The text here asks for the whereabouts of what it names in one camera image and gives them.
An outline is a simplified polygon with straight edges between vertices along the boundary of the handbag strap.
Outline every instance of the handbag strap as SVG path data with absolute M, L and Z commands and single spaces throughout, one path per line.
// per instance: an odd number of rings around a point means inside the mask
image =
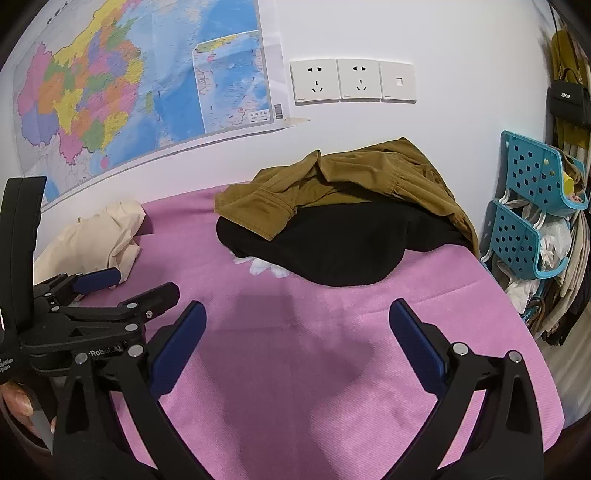
M 558 34 L 558 24 L 556 23 L 556 16 L 554 15 L 554 7 L 552 7 L 552 5 L 550 5 L 550 12 L 552 13 L 552 20 L 554 21 L 554 28 L 556 29 L 556 44 L 558 46 L 558 78 L 560 78 L 560 80 L 564 80 L 566 78 L 566 74 L 571 71 L 574 74 L 574 77 L 577 80 L 577 83 L 582 85 L 583 84 L 583 76 L 581 75 L 580 72 L 580 67 L 579 67 L 579 59 L 577 58 L 577 52 L 574 49 L 574 42 L 573 39 L 570 36 L 570 32 L 568 31 L 567 28 L 565 28 L 566 30 L 566 34 L 569 38 L 569 42 L 570 42 L 570 46 L 571 49 L 573 50 L 573 57 L 574 57 L 574 62 L 577 64 L 577 71 L 575 72 L 573 69 L 569 68 L 569 67 L 564 67 L 562 65 L 562 53 L 560 51 L 560 35 Z

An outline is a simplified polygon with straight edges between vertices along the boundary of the human hand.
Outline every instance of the human hand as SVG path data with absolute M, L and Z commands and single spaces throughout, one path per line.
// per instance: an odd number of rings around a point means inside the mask
M 7 382 L 0 385 L 0 394 L 6 402 L 6 407 L 12 416 L 19 421 L 29 432 L 39 437 L 37 430 L 33 426 L 31 416 L 33 415 L 33 405 L 27 393 L 15 382 Z M 51 431 L 56 429 L 56 420 L 51 422 Z

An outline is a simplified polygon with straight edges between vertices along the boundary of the black handbag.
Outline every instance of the black handbag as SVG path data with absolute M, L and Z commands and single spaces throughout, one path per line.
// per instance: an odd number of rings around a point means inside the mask
M 548 91 L 550 113 L 570 124 L 591 131 L 591 95 L 589 95 L 589 89 L 583 84 L 583 77 L 580 73 L 579 61 L 574 50 L 573 41 L 569 34 L 574 60 L 577 64 L 577 72 L 571 68 L 563 67 L 556 19 L 554 19 L 554 26 L 556 27 L 557 34 L 556 42 L 558 44 L 558 60 L 560 62 L 560 80 L 553 80 Z M 566 80 L 566 75 L 569 71 L 573 73 L 577 83 Z

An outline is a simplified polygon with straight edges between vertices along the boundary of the barcode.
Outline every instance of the barcode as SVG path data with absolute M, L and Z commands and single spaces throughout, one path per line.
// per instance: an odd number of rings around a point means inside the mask
M 283 118 L 283 107 L 280 103 L 275 105 L 275 118 L 277 118 L 278 120 L 281 120 Z

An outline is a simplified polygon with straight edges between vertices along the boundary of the pink fabric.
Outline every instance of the pink fabric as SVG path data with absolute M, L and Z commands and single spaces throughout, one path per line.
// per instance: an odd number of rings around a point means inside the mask
M 402 297 L 425 322 L 476 352 L 522 352 L 534 384 L 544 447 L 564 418 L 550 372 L 515 309 L 465 248 L 407 251 L 385 280 L 331 288 L 272 269 L 235 264 L 216 237 L 213 195 L 191 192 L 145 205 L 142 252 L 129 280 L 86 305 L 117 304 L 166 281 L 178 306 L 149 323 L 173 322 L 190 300 L 208 326 L 174 391 L 161 404 L 216 480 L 380 480 L 433 408 L 388 326 Z M 476 421 L 476 395 L 445 463 L 457 459 Z M 123 428 L 151 463 L 123 404 Z

